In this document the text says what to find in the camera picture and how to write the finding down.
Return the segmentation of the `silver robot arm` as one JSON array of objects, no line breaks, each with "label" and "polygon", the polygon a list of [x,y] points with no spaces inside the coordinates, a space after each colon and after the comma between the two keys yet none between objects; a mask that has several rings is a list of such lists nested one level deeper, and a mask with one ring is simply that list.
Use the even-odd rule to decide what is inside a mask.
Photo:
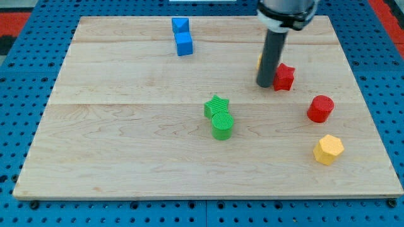
[{"label": "silver robot arm", "polygon": [[258,0],[258,20],[269,31],[287,33],[300,31],[314,18],[319,0]]}]

